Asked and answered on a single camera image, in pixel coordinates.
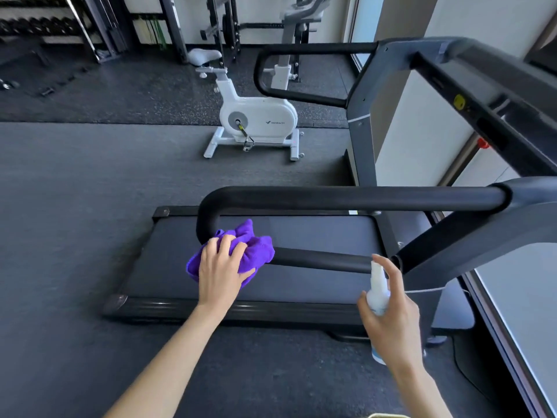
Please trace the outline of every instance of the purple cloth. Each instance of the purple cloth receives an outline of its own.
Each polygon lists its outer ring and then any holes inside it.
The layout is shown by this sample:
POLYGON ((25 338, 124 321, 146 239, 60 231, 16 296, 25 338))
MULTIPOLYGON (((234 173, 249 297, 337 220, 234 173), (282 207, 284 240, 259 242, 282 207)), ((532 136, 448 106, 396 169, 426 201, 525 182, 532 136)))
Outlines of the purple cloth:
MULTIPOLYGON (((254 235, 254 222, 251 219, 247 219, 244 223, 236 227, 234 230, 219 230, 215 234, 215 237, 218 237, 217 241, 217 249, 220 249, 220 241, 224 235, 234 235, 236 239, 232 241, 230 244, 230 251, 229 255, 232 254, 236 245, 239 242, 244 242, 247 244, 246 251, 242 259, 240 260, 240 267, 238 268, 238 273, 245 273, 250 271, 251 269, 255 269, 255 273, 249 276, 246 280, 242 282, 242 287, 247 285, 251 279, 254 278, 254 275, 257 274, 257 270, 266 264, 267 262, 271 262, 273 257, 275 256, 275 250, 273 249, 273 243, 270 236, 260 236, 257 237, 254 235)), ((198 253, 196 253, 191 259, 188 261, 187 265, 185 266, 186 271, 189 275, 193 278, 193 280, 199 282, 199 265, 201 263, 201 252, 205 245, 201 247, 198 253)))

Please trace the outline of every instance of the spray bottle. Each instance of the spray bottle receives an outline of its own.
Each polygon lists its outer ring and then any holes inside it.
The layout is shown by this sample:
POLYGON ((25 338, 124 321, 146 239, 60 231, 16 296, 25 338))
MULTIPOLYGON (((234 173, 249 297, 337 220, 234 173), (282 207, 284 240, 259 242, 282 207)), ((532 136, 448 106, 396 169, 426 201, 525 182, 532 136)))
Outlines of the spray bottle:
MULTIPOLYGON (((383 266, 374 261, 372 261, 371 284, 372 287, 366 295, 366 300, 368 301, 369 308, 373 311, 373 313, 376 316, 382 316, 386 312, 387 306, 389 305, 390 291, 387 286, 383 266)), ((377 362, 385 365, 385 362, 381 359, 373 345, 372 356, 377 362)))

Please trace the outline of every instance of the exercise bike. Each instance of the exercise bike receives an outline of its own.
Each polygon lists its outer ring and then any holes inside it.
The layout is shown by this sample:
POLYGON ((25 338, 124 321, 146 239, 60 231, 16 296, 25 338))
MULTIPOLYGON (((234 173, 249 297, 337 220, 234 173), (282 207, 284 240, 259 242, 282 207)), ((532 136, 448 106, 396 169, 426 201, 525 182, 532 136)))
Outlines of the exercise bike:
MULTIPOLYGON (((292 43, 297 27, 320 22, 331 1, 304 0, 284 11, 281 14, 282 43, 292 43)), ((223 99, 219 114, 221 126, 214 132, 203 154, 205 158, 211 158, 219 145, 241 145, 243 150, 248 152, 260 144, 289 147, 291 161, 303 158, 303 153, 300 153, 300 136, 303 136, 303 132, 296 128, 298 114, 288 100, 238 96, 234 83, 227 76, 226 68, 203 66, 198 67, 196 71, 201 77, 206 77, 208 73, 215 74, 215 91, 219 92, 223 99)), ((265 72, 272 75, 271 87, 286 90, 289 80, 294 77, 291 73, 290 56, 281 55, 275 67, 265 69, 265 72)))

